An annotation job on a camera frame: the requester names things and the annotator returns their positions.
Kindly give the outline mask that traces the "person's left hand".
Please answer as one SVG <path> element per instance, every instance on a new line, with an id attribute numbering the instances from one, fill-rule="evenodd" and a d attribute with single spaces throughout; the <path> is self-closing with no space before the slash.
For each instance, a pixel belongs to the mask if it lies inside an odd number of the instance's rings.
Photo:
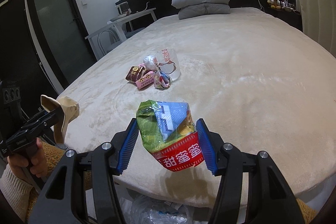
<path id="1" fill-rule="evenodd" d="M 47 176 L 47 161 L 45 152 L 43 149 L 42 141 L 37 138 L 37 152 L 30 157 L 30 160 L 26 159 L 22 155 L 14 154 L 7 157 L 8 164 L 12 173 L 17 178 L 29 182 L 28 177 L 24 173 L 24 168 L 27 168 L 31 163 L 33 166 L 30 168 L 30 172 L 38 178 Z"/>

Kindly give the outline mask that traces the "white knit sleeve left forearm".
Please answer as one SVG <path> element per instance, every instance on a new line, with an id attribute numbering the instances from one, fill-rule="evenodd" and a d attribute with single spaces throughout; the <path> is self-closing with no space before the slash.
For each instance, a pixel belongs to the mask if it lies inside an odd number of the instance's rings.
<path id="1" fill-rule="evenodd" d="M 1 192 L 13 211 L 22 220 L 26 220 L 30 192 L 33 186 L 13 174 L 7 165 L 1 177 Z"/>

